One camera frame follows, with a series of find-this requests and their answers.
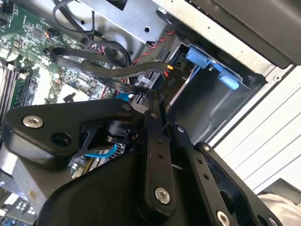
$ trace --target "screw hole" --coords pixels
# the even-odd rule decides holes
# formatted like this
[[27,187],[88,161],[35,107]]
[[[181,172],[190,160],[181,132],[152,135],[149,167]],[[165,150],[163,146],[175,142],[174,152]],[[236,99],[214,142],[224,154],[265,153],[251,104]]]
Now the screw hole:
[[59,147],[68,147],[72,143],[71,137],[65,133],[55,133],[51,136],[51,140]]
[[164,192],[159,192],[159,195],[160,195],[163,199],[166,199],[166,198],[167,198],[167,196],[166,196],[166,194],[165,194]]
[[260,221],[260,223],[262,224],[262,226],[269,226],[269,224],[267,223],[267,221],[260,215],[257,215],[258,220]]
[[163,155],[161,153],[158,153],[157,156],[160,158],[160,159],[163,159]]
[[204,173],[203,176],[205,177],[205,179],[209,180],[209,176],[206,173]]

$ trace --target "gray surface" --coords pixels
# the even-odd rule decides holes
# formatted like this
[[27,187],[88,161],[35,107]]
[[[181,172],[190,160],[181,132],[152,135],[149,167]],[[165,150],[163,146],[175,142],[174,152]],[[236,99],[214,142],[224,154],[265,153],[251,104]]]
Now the gray surface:
[[296,48],[301,37],[299,0],[214,1],[266,42],[301,64],[301,52]]
[[207,15],[184,0],[153,0],[171,15],[213,43],[218,48],[233,56],[250,70],[265,74],[275,66],[230,32],[218,25]]
[[17,158],[4,144],[0,150],[0,160],[2,159],[4,161],[0,162],[0,168],[14,179],[8,181],[11,187],[7,189],[12,192],[15,189],[18,193],[22,191],[37,213],[56,189],[71,181],[69,168],[57,172],[47,171],[28,160]]
[[157,5],[150,0],[128,0],[123,10],[106,0],[81,1],[143,43],[156,41],[166,26],[156,14]]

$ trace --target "screw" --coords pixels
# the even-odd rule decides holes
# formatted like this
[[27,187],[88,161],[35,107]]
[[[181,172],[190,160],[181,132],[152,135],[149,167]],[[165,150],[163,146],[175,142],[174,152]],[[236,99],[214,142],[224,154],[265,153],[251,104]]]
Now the screw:
[[224,214],[221,211],[217,211],[216,213],[218,220],[221,222],[221,224],[223,226],[230,226],[230,221],[228,219],[228,217],[226,216],[226,214]]
[[38,129],[43,126],[43,120],[37,116],[26,116],[23,118],[23,124],[26,127]]
[[122,105],[122,107],[123,107],[123,109],[125,109],[127,111],[131,110],[131,108],[129,107],[129,105],[124,104],[124,105]]
[[181,133],[184,133],[185,130],[181,127],[181,126],[178,126],[178,130],[181,132]]
[[169,204],[169,202],[170,202],[169,193],[167,192],[167,190],[165,190],[162,187],[156,188],[155,196],[156,196],[156,199],[162,204],[166,205],[166,204]]
[[210,148],[209,148],[207,145],[203,145],[203,149],[204,149],[205,151],[207,151],[207,152],[210,151]]
[[132,136],[131,136],[132,140],[136,140],[137,138],[138,138],[138,134],[137,133],[132,134]]
[[156,113],[152,113],[152,114],[150,114],[152,117],[154,117],[155,119],[157,119],[158,118],[158,115],[156,114]]
[[276,223],[276,221],[273,218],[269,218],[269,220],[273,226],[278,226],[278,224]]

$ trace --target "blue latch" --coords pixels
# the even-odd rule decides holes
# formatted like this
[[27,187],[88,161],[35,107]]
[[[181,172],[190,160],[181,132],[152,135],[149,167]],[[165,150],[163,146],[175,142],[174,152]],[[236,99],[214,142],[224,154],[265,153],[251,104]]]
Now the blue latch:
[[230,89],[236,90],[239,87],[238,78],[227,69],[223,68],[218,63],[212,62],[208,56],[201,53],[194,47],[190,47],[189,52],[186,55],[186,59],[199,66],[202,69],[205,69],[209,64],[211,64],[216,70],[220,72],[218,79],[226,84]]

